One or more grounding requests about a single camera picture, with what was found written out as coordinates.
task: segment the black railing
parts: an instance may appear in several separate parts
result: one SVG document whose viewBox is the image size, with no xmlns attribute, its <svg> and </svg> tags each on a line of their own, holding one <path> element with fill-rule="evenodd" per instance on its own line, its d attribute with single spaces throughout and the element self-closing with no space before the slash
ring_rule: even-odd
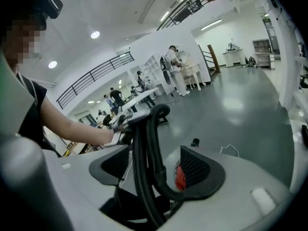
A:
<svg viewBox="0 0 308 231">
<path fill-rule="evenodd" d="M 131 56 L 130 52 L 126 52 L 98 65 L 80 77 L 73 85 L 71 85 L 65 92 L 63 92 L 63 94 L 57 99 L 57 103 L 62 109 L 64 109 L 64 107 L 67 106 L 67 104 L 71 102 L 74 97 L 76 97 L 94 81 L 110 73 L 116 68 L 132 61 L 134 61 L 134 58 Z"/>
<path fill-rule="evenodd" d="M 189 15 L 200 10 L 204 5 L 213 0 L 183 0 L 180 4 L 168 15 L 168 17 L 159 26 L 159 29 L 174 26 L 182 23 Z"/>
<path fill-rule="evenodd" d="M 202 53 L 203 53 L 204 57 L 213 59 L 213 57 L 211 57 L 211 53 L 210 52 L 202 51 Z M 210 61 L 209 59 L 206 59 L 206 61 L 215 64 L 214 62 Z"/>
</svg>

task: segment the white cable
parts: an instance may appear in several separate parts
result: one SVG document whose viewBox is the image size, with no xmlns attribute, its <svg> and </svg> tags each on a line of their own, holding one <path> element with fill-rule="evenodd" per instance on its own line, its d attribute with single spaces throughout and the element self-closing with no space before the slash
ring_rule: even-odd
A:
<svg viewBox="0 0 308 231">
<path fill-rule="evenodd" d="M 128 173 L 129 173 L 129 170 L 130 170 L 130 167 L 131 167 L 132 165 L 133 165 L 133 161 L 131 160 L 130 166 L 129 166 L 128 171 L 127 171 L 127 174 L 126 174 L 126 176 L 125 176 L 124 181 L 123 181 L 123 182 L 122 182 L 122 184 L 120 185 L 120 188 L 122 188 L 122 186 L 123 186 L 124 182 L 126 181 L 127 176 L 128 176 Z"/>
<path fill-rule="evenodd" d="M 231 146 L 234 150 L 236 150 L 236 152 L 237 152 L 237 154 L 238 154 L 238 156 L 240 156 L 240 153 L 239 153 L 239 151 L 233 146 L 233 145 L 231 145 L 231 144 L 228 144 L 226 147 L 221 147 L 221 150 L 220 150 L 220 152 L 219 153 L 221 153 L 222 152 L 222 149 L 223 148 L 228 148 L 229 146 Z"/>
</svg>

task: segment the white pillar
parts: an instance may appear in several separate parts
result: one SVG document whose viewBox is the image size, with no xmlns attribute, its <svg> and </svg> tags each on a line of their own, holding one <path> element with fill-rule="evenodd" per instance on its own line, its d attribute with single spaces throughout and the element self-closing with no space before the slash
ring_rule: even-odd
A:
<svg viewBox="0 0 308 231">
<path fill-rule="evenodd" d="M 130 69 L 127 71 L 127 73 L 128 73 L 128 76 L 129 76 L 129 78 L 130 78 L 131 83 L 133 84 L 133 86 L 137 86 L 137 85 L 138 85 L 138 82 L 137 82 L 135 76 L 133 75 L 133 73 L 131 72 Z"/>
<path fill-rule="evenodd" d="M 293 94 L 299 87 L 301 69 L 301 65 L 295 61 L 295 56 L 299 56 L 299 49 L 294 26 L 292 25 L 291 17 L 277 0 L 275 1 L 278 4 L 278 8 L 275 8 L 270 0 L 259 1 L 267 11 L 276 32 L 282 63 L 279 101 L 282 107 L 289 109 Z"/>
</svg>

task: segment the white desk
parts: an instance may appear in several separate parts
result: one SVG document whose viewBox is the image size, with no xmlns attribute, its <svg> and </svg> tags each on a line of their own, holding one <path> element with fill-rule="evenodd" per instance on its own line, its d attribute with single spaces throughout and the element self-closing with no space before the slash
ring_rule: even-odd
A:
<svg viewBox="0 0 308 231">
<path fill-rule="evenodd" d="M 273 52 L 256 52 L 257 62 L 260 67 L 269 66 L 275 69 L 275 53 Z"/>
<path fill-rule="evenodd" d="M 194 81 L 197 84 L 198 90 L 201 90 L 200 85 L 199 85 L 198 76 L 197 76 L 198 72 L 200 73 L 202 84 L 204 86 L 206 86 L 206 83 L 204 82 L 204 78 L 203 78 L 203 75 L 201 73 L 199 64 L 192 64 L 192 65 L 185 65 L 184 64 L 184 67 L 181 69 L 181 74 L 183 75 L 183 78 L 193 76 Z"/>
<path fill-rule="evenodd" d="M 122 111 L 127 111 L 130 108 L 133 108 L 134 112 L 137 112 L 137 109 L 135 108 L 135 105 L 140 102 L 142 99 L 145 99 L 146 97 L 148 97 L 150 94 L 152 94 L 153 92 L 157 91 L 158 88 L 154 88 L 151 90 L 146 90 L 143 93 L 140 93 L 140 95 L 138 95 L 137 97 L 135 97 L 134 99 L 130 100 L 128 103 L 126 103 L 125 105 L 122 106 Z M 150 103 L 154 106 L 155 103 L 153 102 L 152 99 L 149 100 Z M 114 117 L 109 123 L 113 123 L 115 121 L 116 117 Z M 162 118 L 163 121 L 161 121 L 160 123 L 165 123 L 168 120 L 163 117 Z"/>
<path fill-rule="evenodd" d="M 227 67 L 232 67 L 235 63 L 241 63 L 242 65 L 244 64 L 243 58 L 241 56 L 242 50 L 243 49 L 238 49 L 223 53 Z"/>
<path fill-rule="evenodd" d="M 130 100 L 128 103 L 123 105 L 122 106 L 122 111 L 127 111 L 131 107 L 135 106 L 142 99 L 145 99 L 146 97 L 148 97 L 150 94 L 152 94 L 153 92 L 155 92 L 157 90 L 158 90 L 158 88 L 155 88 L 155 89 L 146 90 L 143 93 L 140 93 L 140 95 L 138 95 L 137 97 L 135 97 L 134 99 Z"/>
<path fill-rule="evenodd" d="M 98 230 L 101 227 L 113 231 L 128 230 L 99 211 L 101 206 L 114 197 L 115 186 L 100 184 L 89 173 L 91 162 L 121 150 L 122 147 L 119 145 L 97 152 L 62 158 L 57 158 L 52 151 L 43 150 L 53 187 L 70 220 L 74 223 L 74 230 L 83 231 L 85 227 L 89 227 L 88 231 Z M 220 231 L 244 230 L 247 227 L 250 227 L 248 228 L 250 230 L 262 230 L 252 225 L 257 225 L 268 218 L 268 221 L 272 222 L 275 216 L 279 217 L 284 212 L 284 208 L 280 207 L 286 207 L 284 204 L 287 204 L 287 200 L 292 196 L 288 189 L 271 174 L 242 158 L 219 154 L 208 149 L 190 148 L 220 163 L 225 169 L 226 180 L 213 196 L 205 200 L 184 202 L 175 215 L 158 229 L 159 231 L 186 231 L 192 227 L 194 230 L 204 230 L 205 227 L 208 230 Z M 174 164 L 179 158 L 180 148 L 164 160 L 167 182 L 172 188 L 175 187 Z M 63 169 L 61 165 L 64 164 L 69 164 L 71 167 Z M 123 189 L 135 194 L 133 168 L 131 167 L 128 173 Z M 251 191 L 259 187 L 266 189 L 277 203 L 277 207 L 267 216 L 261 213 L 260 207 L 251 196 Z M 269 225 L 264 225 L 263 230 L 267 229 Z"/>
</svg>

